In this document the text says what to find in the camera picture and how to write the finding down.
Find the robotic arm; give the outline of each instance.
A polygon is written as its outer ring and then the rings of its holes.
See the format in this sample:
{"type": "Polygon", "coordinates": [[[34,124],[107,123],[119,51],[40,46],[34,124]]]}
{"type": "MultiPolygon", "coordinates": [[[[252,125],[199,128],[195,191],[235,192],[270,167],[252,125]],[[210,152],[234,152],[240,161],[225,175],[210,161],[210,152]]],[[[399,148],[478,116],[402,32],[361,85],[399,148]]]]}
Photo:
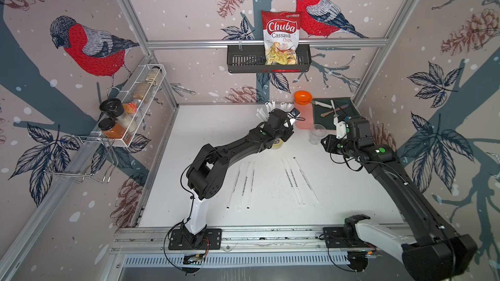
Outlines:
{"type": "Polygon", "coordinates": [[[366,119],[346,121],[347,139],[328,135],[326,152],[355,158],[389,193],[414,237],[402,237],[365,215],[346,219],[347,238],[377,245],[401,261],[415,280],[443,280],[464,273],[478,250],[468,235],[460,235],[430,205],[387,145],[375,145],[366,119]]]}

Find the black mounting plate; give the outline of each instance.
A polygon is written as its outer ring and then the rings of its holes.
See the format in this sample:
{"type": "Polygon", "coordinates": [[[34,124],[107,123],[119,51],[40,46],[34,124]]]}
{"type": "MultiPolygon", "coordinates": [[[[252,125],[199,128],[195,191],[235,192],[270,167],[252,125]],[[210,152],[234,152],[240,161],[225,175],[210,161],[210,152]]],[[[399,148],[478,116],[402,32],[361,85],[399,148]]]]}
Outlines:
{"type": "MultiPolygon", "coordinates": [[[[203,239],[208,238],[210,245],[209,250],[220,250],[222,240],[222,229],[206,229],[203,239]]],[[[183,237],[180,229],[175,229],[170,235],[170,242],[168,243],[170,251],[187,251],[187,250],[206,250],[207,242],[203,241],[198,248],[191,248],[189,243],[183,237]]]]}
{"type": "Polygon", "coordinates": [[[324,242],[328,248],[371,248],[362,240],[347,240],[343,227],[323,227],[323,233],[327,235],[324,237],[324,242]]]}

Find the spice jar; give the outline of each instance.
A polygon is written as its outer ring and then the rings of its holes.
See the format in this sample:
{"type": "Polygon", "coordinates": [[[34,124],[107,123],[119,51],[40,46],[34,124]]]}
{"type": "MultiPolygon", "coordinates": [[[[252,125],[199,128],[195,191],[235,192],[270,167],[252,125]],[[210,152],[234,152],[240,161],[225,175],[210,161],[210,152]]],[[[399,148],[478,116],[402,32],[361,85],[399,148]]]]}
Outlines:
{"type": "Polygon", "coordinates": [[[137,124],[134,122],[134,119],[125,112],[120,99],[112,98],[104,100],[99,106],[99,109],[113,118],[118,124],[122,125],[123,128],[127,128],[129,133],[133,134],[137,129],[137,124]]]}
{"type": "Polygon", "coordinates": [[[137,83],[135,87],[134,93],[132,94],[132,98],[134,100],[140,100],[144,103],[148,103],[149,101],[149,87],[152,86],[148,82],[137,83]]]}
{"type": "Polygon", "coordinates": [[[153,86],[157,86],[158,80],[161,78],[160,70],[161,68],[159,66],[153,66],[153,68],[147,72],[146,81],[153,86]]]}
{"type": "Polygon", "coordinates": [[[103,134],[112,139],[123,139],[125,144],[128,144],[132,135],[125,131],[122,125],[116,123],[112,118],[105,118],[98,124],[103,134]]]}

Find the plastic cup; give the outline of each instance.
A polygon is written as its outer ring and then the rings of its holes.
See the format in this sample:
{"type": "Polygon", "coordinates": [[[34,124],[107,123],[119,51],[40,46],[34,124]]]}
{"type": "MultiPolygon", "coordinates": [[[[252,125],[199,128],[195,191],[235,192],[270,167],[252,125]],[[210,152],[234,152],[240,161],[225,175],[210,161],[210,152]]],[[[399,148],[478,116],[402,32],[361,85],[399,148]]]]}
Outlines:
{"type": "Polygon", "coordinates": [[[313,124],[309,130],[309,142],[317,145],[327,136],[327,129],[320,124],[313,124]]]}

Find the black wire basket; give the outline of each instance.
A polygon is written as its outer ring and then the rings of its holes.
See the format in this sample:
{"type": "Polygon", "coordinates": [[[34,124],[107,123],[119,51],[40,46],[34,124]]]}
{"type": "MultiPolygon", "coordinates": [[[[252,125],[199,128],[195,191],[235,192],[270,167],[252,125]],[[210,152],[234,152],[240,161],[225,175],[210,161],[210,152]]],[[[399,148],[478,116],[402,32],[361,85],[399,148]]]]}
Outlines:
{"type": "Polygon", "coordinates": [[[266,65],[263,45],[228,45],[228,72],[234,73],[298,73],[308,72],[311,66],[309,45],[298,45],[297,64],[266,65]]]}

